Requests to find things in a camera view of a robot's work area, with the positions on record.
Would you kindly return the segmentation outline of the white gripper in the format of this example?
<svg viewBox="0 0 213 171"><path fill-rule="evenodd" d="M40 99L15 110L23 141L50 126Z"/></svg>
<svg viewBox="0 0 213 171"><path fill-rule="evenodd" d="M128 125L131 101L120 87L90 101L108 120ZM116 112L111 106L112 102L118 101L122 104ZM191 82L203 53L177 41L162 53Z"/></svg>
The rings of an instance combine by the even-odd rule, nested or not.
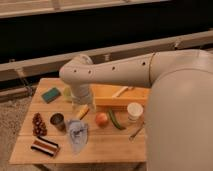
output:
<svg viewBox="0 0 213 171"><path fill-rule="evenodd" d="M75 104L85 105L93 102L93 93L89 84L71 85L71 98Z"/></svg>

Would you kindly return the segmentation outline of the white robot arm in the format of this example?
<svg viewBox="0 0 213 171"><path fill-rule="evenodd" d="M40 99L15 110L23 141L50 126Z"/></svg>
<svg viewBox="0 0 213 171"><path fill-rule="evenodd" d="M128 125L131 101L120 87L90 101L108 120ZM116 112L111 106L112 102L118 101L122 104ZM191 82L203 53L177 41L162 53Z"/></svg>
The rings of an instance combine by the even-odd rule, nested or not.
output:
<svg viewBox="0 0 213 171"><path fill-rule="evenodd" d="M95 64L78 55L59 72L73 100L92 100L91 83L146 87L148 171L213 171L213 54L154 52Z"/></svg>

